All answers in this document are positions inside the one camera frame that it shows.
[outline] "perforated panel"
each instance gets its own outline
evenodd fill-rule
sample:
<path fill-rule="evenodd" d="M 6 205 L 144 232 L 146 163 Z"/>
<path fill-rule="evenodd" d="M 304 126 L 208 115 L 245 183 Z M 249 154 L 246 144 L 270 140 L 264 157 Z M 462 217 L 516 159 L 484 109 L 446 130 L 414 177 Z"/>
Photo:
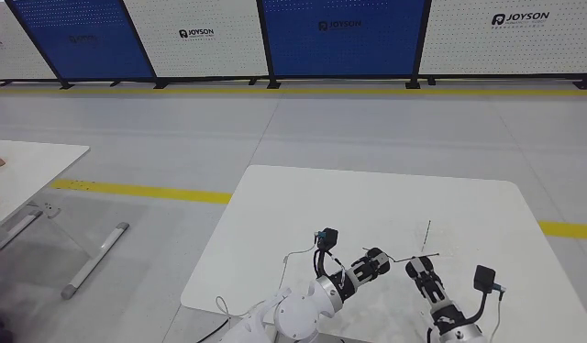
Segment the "perforated panel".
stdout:
<path fill-rule="evenodd" d="M 587 72 L 587 0 L 433 0 L 422 74 Z"/>
<path fill-rule="evenodd" d="M 0 3 L 0 79 L 55 79 L 10 9 Z"/>
<path fill-rule="evenodd" d="M 424 0 L 263 0 L 278 75 L 409 74 Z"/>
<path fill-rule="evenodd" d="M 151 76 L 118 0 L 17 0 L 15 5 L 63 78 Z"/>
<path fill-rule="evenodd" d="M 255 0 L 124 0 L 159 77 L 267 75 Z"/>

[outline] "robotic hand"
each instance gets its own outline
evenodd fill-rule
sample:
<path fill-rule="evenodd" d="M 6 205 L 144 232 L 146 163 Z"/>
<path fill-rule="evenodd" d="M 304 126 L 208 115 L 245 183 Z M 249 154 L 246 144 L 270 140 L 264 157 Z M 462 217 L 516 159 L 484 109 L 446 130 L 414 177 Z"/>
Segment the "robotic hand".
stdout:
<path fill-rule="evenodd" d="M 444 291 L 442 281 L 434 272 L 428 257 L 414 257 L 405 266 L 407 274 L 415 281 L 420 293 L 430 303 L 430 314 L 434 325 L 440 333 L 440 342 L 487 343 L 479 327 L 475 324 L 483 314 L 487 294 L 499 291 L 501 301 L 505 288 L 494 283 L 495 271 L 482 265 L 477 266 L 473 287 L 483 293 L 481 307 L 477 314 L 465 318 L 457 305 L 452 302 Z M 427 341 L 430 342 L 432 328 L 428 329 Z"/>
<path fill-rule="evenodd" d="M 313 342 L 318 335 L 320 315 L 332 318 L 360 286 L 375 280 L 390 270 L 387 254 L 377 248 L 345 270 L 332 257 L 330 250 L 337 244 L 338 232 L 326 228 L 317 234 L 317 250 L 314 254 L 316 279 L 310 282 L 307 294 L 293 293 L 282 288 L 274 296 L 259 304 L 221 339 L 224 343 L 272 343 L 265 332 L 264 317 L 275 307 L 273 321 L 278 332 L 302 343 Z M 328 254 L 342 268 L 328 275 L 324 270 L 324 256 Z"/>

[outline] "yellow floor line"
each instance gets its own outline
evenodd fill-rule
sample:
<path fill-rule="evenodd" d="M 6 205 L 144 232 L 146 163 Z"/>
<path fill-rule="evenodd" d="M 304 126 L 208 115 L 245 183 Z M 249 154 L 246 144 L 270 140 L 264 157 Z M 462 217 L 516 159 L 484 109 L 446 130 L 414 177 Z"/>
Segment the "yellow floor line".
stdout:
<path fill-rule="evenodd" d="M 1 88 L 0 94 L 396 94 L 396 95 L 497 95 L 497 96 L 583 96 L 587 90 L 483 90 L 483 89 L 385 89 L 385 88 L 282 88 L 279 90 L 243 88 L 80 88 L 70 90 Z"/>
<path fill-rule="evenodd" d="M 560 238 L 587 238 L 587 224 L 538 221 L 542 232 L 547 236 Z"/>
<path fill-rule="evenodd" d="M 97 183 L 59 179 L 51 184 L 53 189 L 78 190 L 81 192 L 145 196 L 227 205 L 232 194 L 203 192 L 199 190 L 170 189 L 122 183 Z"/>
<path fill-rule="evenodd" d="M 81 192 L 144 196 L 227 205 L 232 194 L 204 192 L 200 190 L 171 189 L 122 183 L 97 183 L 59 179 L 51 184 L 53 189 L 77 190 Z M 587 238 L 587 224 L 570 224 L 553 221 L 538 221 L 547 236 L 561 238 Z"/>

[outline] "concrete floor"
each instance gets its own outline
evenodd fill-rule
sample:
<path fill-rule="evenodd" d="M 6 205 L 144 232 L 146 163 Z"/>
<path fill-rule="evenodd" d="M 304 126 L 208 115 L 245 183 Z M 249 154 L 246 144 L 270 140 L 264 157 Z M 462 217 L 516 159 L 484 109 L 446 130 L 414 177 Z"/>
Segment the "concrete floor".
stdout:
<path fill-rule="evenodd" d="M 401 88 L 332 84 L 282 88 Z M 434 89 L 446 88 L 575 89 L 568 82 L 459 82 Z M 1 139 L 91 146 L 65 174 L 70 179 L 232 193 L 250 164 L 495 179 L 516 183 L 536 219 L 587 222 L 584 95 L 3 89 Z M 103 239 L 121 221 L 131 229 L 70 301 L 62 301 L 60 291 L 85 256 L 49 222 L 41 218 L 2 250 L 0 314 L 17 342 L 194 343 L 222 323 L 221 315 L 180 307 L 180 295 L 223 205 L 47 193 L 91 238 Z M 587 305 L 587 240 L 548 240 Z"/>

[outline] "metal table leg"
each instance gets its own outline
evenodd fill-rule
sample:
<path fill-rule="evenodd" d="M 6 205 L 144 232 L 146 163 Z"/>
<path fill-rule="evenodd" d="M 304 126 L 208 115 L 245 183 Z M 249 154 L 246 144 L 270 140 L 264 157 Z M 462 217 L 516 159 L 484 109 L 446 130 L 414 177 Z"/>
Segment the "metal table leg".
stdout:
<path fill-rule="evenodd" d="M 47 215 L 48 219 L 61 229 L 90 257 L 80 271 L 75 274 L 72 281 L 61 291 L 61 297 L 65 300 L 69 300 L 77 292 L 83 281 L 85 281 L 88 275 L 90 275 L 95 266 L 98 265 L 100 260 L 102 260 L 110 248 L 116 243 L 118 238 L 120 238 L 120 235 L 127 230 L 128 223 L 119 223 L 110 235 L 108 235 L 102 246 L 97 246 L 91 239 L 85 236 L 75 222 L 69 220 L 67 214 L 63 212 L 62 209 L 48 201 L 40 201 L 39 198 L 37 198 L 37 201 L 39 202 L 40 209 Z"/>
<path fill-rule="evenodd" d="M 6 246 L 13 238 L 15 238 L 23 229 L 27 228 L 28 225 L 35 219 L 39 218 L 43 213 L 39 210 L 31 211 L 25 216 L 20 222 L 8 231 L 0 229 L 0 249 Z"/>

